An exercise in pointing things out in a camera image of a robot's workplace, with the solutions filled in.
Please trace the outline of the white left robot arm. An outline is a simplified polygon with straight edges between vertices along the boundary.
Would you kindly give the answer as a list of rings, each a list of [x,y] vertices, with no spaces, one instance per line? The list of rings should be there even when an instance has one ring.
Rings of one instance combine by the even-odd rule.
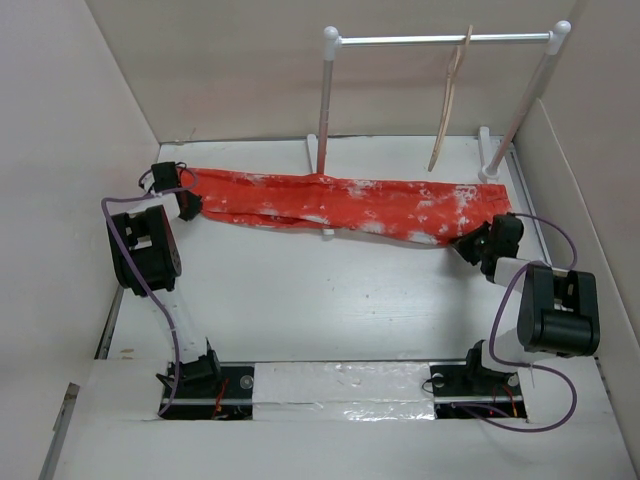
[[[105,198],[111,256],[118,283],[154,304],[155,315],[174,360],[158,379],[168,388],[194,389],[212,396],[222,387],[222,371],[209,340],[198,334],[177,289],[182,262],[171,223],[190,221],[202,198],[192,192],[196,176],[182,162],[151,166],[139,180],[144,195]]]

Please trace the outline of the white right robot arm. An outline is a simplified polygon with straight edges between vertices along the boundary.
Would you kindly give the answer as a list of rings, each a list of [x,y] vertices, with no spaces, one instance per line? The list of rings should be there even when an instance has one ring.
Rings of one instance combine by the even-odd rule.
[[[518,256],[525,218],[564,237],[571,251],[567,266]],[[505,288],[489,338],[467,352],[462,381],[468,390],[486,393],[498,380],[545,358],[594,355],[600,343],[596,278],[576,269],[577,247],[561,227],[531,214],[506,213],[449,245],[478,265],[486,280]]]

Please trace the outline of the orange white tie-dye trousers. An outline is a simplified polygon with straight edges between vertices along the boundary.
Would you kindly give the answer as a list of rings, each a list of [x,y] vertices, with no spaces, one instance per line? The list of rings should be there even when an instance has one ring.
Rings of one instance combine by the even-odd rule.
[[[197,168],[204,217],[273,229],[348,229],[445,245],[511,209],[501,184],[283,175]]]

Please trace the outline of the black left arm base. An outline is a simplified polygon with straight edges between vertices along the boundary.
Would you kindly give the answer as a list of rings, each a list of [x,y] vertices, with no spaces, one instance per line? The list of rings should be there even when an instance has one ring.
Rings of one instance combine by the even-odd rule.
[[[220,380],[213,384],[180,386],[160,417],[165,420],[252,420],[254,376],[254,364],[223,363]]]

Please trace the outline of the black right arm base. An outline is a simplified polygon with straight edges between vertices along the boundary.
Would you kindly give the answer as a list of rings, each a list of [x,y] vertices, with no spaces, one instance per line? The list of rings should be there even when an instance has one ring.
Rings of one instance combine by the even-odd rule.
[[[510,385],[504,374],[470,376],[463,363],[435,363],[421,389],[433,397],[439,420],[527,418],[520,386]]]

